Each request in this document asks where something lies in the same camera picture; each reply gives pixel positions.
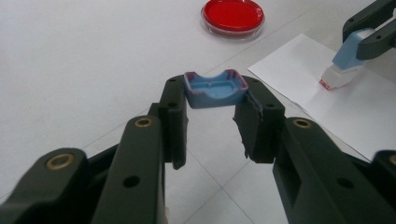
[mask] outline screw hole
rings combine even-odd
[[[151,125],[151,119],[138,119],[134,125],[136,125],[139,128],[145,128]]]
[[[346,178],[338,178],[337,182],[339,185],[341,185],[342,187],[346,188],[346,189],[354,189],[355,185],[348,179]]]
[[[132,175],[124,179],[123,186],[127,189],[130,189],[138,185],[139,182],[140,182],[139,177],[136,175]]]
[[[304,120],[304,119],[295,119],[293,121],[294,125],[299,127],[299,128],[304,128],[304,129],[309,129],[311,128],[311,123]]]
[[[168,104],[170,107],[176,107],[177,106],[177,103],[169,103]]]

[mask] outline red marking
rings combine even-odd
[[[328,90],[328,91],[332,90],[332,87],[330,87],[329,85],[327,85],[327,83],[324,82],[323,79],[321,79],[319,83],[320,83],[324,88],[326,88],[326,90]]]

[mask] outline tile grout line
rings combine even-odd
[[[241,209],[241,211],[245,214],[245,216],[250,220],[250,222],[252,224],[254,224],[253,220],[248,216],[248,214],[244,211],[244,209],[241,208],[241,206],[239,206],[239,204],[233,200],[233,197],[230,196],[230,194],[228,194],[228,192],[226,190],[224,190],[224,192],[227,194],[227,196],[231,199],[231,201],[233,201],[233,203],[239,208]]]
[[[216,191],[216,193],[214,193],[202,206],[200,206],[185,222],[184,224],[186,224],[190,219],[192,219],[193,216],[195,216],[196,213],[198,213],[206,204],[208,204],[210,202],[210,200],[212,200],[213,197],[215,197],[216,194],[218,194],[221,190],[223,190],[227,196],[233,201],[233,203],[242,211],[242,213],[244,213],[244,215],[250,220],[250,222],[252,224],[254,224],[253,220],[247,215],[247,213],[239,206],[238,203],[236,203],[233,198],[228,194],[228,192],[224,189],[224,187],[216,180],[216,178],[210,174],[210,172],[206,169],[206,167],[204,167],[201,162],[193,155],[193,153],[191,151],[189,151],[190,154],[195,158],[195,160],[204,168],[204,170],[209,174],[209,176],[219,185],[220,189],[218,191]],[[225,184],[224,186],[226,186],[231,180],[233,180],[233,178],[238,175],[248,164],[250,163],[250,161],[248,161],[238,172],[235,173],[235,175],[233,175]]]

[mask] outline brass screw insert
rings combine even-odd
[[[150,126],[152,123],[152,119],[147,119],[147,118],[142,118],[138,119],[137,121],[134,122],[134,125],[139,128],[146,128]]]
[[[310,129],[311,128],[311,123],[308,120],[305,119],[295,119],[293,121],[294,125],[303,128],[303,129]]]
[[[75,160],[75,157],[70,153],[59,154],[47,161],[47,168],[50,170],[61,170],[70,165]]]

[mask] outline floor tile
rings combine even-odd
[[[220,185],[248,160],[236,123],[234,106],[188,110],[188,149]]]
[[[171,224],[182,224],[197,212],[220,186],[188,152],[187,163],[179,170],[166,164],[165,205],[169,207]]]
[[[250,162],[224,190],[255,224],[287,224],[271,164]]]
[[[220,190],[210,201],[189,219],[186,224],[252,224],[251,220],[233,202],[224,190]]]

